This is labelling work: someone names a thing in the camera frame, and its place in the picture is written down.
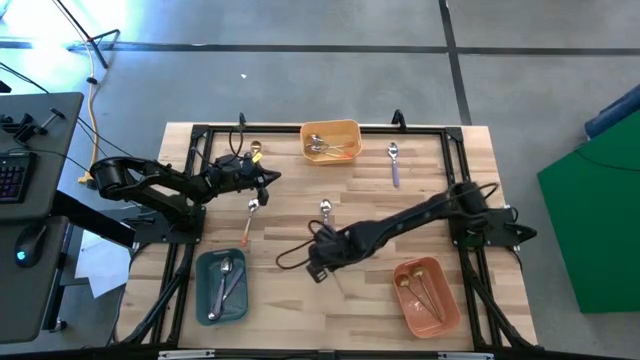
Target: gray floor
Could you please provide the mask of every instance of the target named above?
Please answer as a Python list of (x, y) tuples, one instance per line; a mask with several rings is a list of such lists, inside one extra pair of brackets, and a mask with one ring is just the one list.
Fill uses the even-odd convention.
[[(25, 11), (19, 9), (33, 1), (15, 2), (14, 14), (0, 22), (0, 36), (75, 39), (55, 12), (47, 17), (53, 27), (15, 20)], [(68, 3), (92, 32), (117, 26), (124, 41), (445, 45), (437, 0)], [(640, 46), (635, 36), (640, 3), (634, 0), (450, 0), (449, 9), (458, 46)], [(461, 123), (446, 54), (121, 51), (107, 57), (112, 69), (95, 103), (100, 132), (142, 157), (157, 155), (168, 121), (233, 121), (240, 111), (255, 122), (353, 118), (386, 123), (401, 108), (413, 124)], [(0, 61), (52, 91), (86, 93), (88, 61), (82, 53), (5, 49)], [(519, 208), (523, 223), (539, 231), (523, 246), (522, 258), (540, 344), (640, 358), (640, 314), (578, 311), (535, 177), (584, 141), (586, 120), (638, 83), (640, 56), (463, 55), (460, 64), (471, 120), (491, 129), (507, 200)], [(9, 75), (2, 79), (16, 93), (36, 91)], [(70, 156), (89, 161), (90, 142), (80, 131)], [(68, 163), (61, 189), (99, 209), (123, 206), (77, 185), (81, 174)], [(113, 292), (92, 301), (87, 289), (69, 292), (62, 312), (70, 322), (67, 332), (42, 334), (34, 343), (2, 346), (0, 352), (101, 345), (112, 325), (116, 297)]]

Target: black desk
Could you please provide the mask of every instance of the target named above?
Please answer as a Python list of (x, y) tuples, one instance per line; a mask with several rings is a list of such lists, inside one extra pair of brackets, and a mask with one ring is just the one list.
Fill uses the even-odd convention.
[[(69, 245), (64, 240), (70, 223), (124, 246), (133, 243), (132, 229), (57, 190), (65, 163), (63, 156), (38, 152), (67, 154), (82, 99), (81, 93), (0, 96), (0, 113), (13, 117), (14, 122), (19, 122), (26, 112), (41, 125), (50, 116), (51, 107), (66, 116), (66, 120), (54, 120), (47, 127), (46, 136), (35, 135), (27, 143), (38, 158), (25, 201), (0, 205), (0, 343), (31, 341), (40, 329), (56, 327), (64, 292), (60, 279), (66, 261), (60, 254), (66, 253)], [(11, 134), (0, 131), (0, 152), (15, 148), (20, 145)], [(19, 268), (14, 260), (18, 235), (29, 223), (45, 218), (51, 226), (42, 258), (32, 268)]]

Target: computer mouse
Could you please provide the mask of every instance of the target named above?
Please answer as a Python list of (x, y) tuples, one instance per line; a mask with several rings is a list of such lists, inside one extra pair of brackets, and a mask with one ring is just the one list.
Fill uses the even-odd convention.
[(22, 268), (30, 268), (38, 263), (42, 256), (47, 226), (44, 222), (28, 225), (16, 240), (16, 264)]

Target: green panel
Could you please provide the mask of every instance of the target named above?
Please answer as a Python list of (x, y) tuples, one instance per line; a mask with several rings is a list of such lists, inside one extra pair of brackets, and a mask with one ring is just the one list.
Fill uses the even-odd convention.
[(580, 310), (640, 311), (640, 112), (538, 173)]

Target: keyboard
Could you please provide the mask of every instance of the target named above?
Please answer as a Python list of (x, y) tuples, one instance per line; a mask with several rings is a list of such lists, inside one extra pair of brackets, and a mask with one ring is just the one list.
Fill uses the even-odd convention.
[(36, 153), (0, 153), (0, 204), (21, 203), (27, 193)]

